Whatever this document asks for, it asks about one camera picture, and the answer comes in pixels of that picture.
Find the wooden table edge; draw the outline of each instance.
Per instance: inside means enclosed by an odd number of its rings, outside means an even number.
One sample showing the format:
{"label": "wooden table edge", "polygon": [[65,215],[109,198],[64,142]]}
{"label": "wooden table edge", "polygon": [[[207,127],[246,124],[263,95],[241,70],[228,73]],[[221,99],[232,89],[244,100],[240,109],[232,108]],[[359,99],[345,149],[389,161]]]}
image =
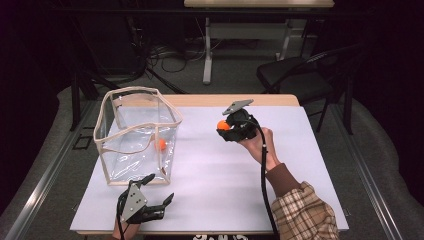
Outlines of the wooden table edge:
{"label": "wooden table edge", "polygon": [[228,107],[234,101],[253,99],[251,106],[300,106],[291,94],[164,94],[175,107]]}
{"label": "wooden table edge", "polygon": [[[113,231],[76,231],[80,235],[111,235]],[[170,235],[272,235],[273,232],[270,231],[257,231],[257,232],[197,232],[197,231],[171,231],[171,232],[156,232],[156,231],[139,231],[137,235],[154,235],[154,236],[170,236]]]}

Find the person's right hand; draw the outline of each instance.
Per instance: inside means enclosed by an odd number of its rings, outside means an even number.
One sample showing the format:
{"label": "person's right hand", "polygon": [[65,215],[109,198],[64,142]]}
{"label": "person's right hand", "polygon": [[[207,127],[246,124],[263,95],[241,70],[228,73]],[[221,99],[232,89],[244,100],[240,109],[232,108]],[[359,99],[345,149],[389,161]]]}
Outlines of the person's right hand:
{"label": "person's right hand", "polygon": [[[265,136],[266,143],[266,170],[270,171],[272,168],[280,164],[280,161],[277,158],[277,153],[275,152],[274,147],[274,137],[271,129],[262,128],[262,132]],[[245,147],[250,155],[258,162],[262,163],[262,136],[258,129],[256,129],[256,136],[252,139],[244,139],[239,142],[243,147]]]}

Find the metal bracket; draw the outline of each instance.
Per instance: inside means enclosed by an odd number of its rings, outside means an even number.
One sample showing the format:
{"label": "metal bracket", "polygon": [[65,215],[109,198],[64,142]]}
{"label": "metal bracket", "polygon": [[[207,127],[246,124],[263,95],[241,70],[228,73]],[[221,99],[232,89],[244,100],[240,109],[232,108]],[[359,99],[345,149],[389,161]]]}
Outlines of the metal bracket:
{"label": "metal bracket", "polygon": [[122,211],[121,221],[127,221],[138,210],[142,209],[147,204],[147,198],[140,192],[137,184],[133,183],[128,193],[127,202]]}
{"label": "metal bracket", "polygon": [[351,215],[352,215],[352,214],[350,214],[349,209],[347,209],[347,208],[343,208],[342,210],[343,210],[343,213],[344,213],[344,215],[345,215],[346,217],[349,217],[349,216],[351,216]]}
{"label": "metal bracket", "polygon": [[253,99],[248,99],[248,100],[241,100],[241,101],[235,101],[233,102],[228,108],[227,110],[225,110],[222,115],[227,115],[227,114],[231,114],[234,112],[237,112],[238,110],[242,109],[243,107],[251,104],[253,102]]}

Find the orange object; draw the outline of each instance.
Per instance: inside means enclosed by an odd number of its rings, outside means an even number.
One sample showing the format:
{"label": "orange object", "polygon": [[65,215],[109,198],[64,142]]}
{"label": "orange object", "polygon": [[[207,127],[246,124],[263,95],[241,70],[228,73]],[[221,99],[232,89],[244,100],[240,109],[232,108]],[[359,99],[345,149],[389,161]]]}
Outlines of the orange object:
{"label": "orange object", "polygon": [[157,146],[156,145],[158,145],[159,146],[159,149],[161,151],[163,151],[166,148],[166,141],[163,138],[160,138],[159,141],[158,141],[158,143],[155,144],[155,148],[157,149]]}
{"label": "orange object", "polygon": [[216,128],[221,130],[230,130],[230,125],[225,120],[221,120],[218,122]]}

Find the plaid shirt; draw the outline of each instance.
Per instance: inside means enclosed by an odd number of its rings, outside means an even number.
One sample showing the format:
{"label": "plaid shirt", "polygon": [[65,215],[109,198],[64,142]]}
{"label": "plaid shirt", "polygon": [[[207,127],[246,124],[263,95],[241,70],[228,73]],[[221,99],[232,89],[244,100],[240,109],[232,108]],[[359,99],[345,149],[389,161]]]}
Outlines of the plaid shirt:
{"label": "plaid shirt", "polygon": [[277,198],[271,206],[280,239],[339,239],[333,209],[307,182]]}

